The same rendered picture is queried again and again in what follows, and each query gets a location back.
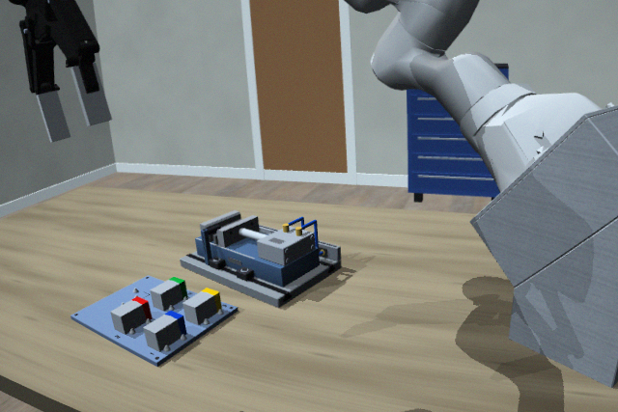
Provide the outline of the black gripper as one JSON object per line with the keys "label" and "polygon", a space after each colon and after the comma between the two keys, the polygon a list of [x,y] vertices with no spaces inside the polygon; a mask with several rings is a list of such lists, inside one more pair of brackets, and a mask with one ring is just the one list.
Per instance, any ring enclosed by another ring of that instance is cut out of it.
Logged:
{"label": "black gripper", "polygon": [[25,20],[19,21],[19,27],[30,91],[37,95],[50,143],[70,137],[57,93],[60,88],[54,84],[53,48],[56,45],[67,57],[66,68],[72,67],[87,126],[111,121],[95,63],[99,44],[75,0],[9,1],[26,9]]}

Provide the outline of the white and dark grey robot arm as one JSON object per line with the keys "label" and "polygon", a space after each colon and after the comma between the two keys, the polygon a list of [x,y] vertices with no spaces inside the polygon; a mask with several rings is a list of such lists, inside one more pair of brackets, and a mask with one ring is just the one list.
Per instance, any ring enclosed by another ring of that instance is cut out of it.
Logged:
{"label": "white and dark grey robot arm", "polygon": [[478,52],[448,59],[445,50],[480,0],[344,1],[365,14],[394,5],[398,14],[379,39],[373,73],[394,90],[434,96],[479,153],[499,192],[583,114],[602,109],[578,93],[536,95],[528,84],[512,84]]}

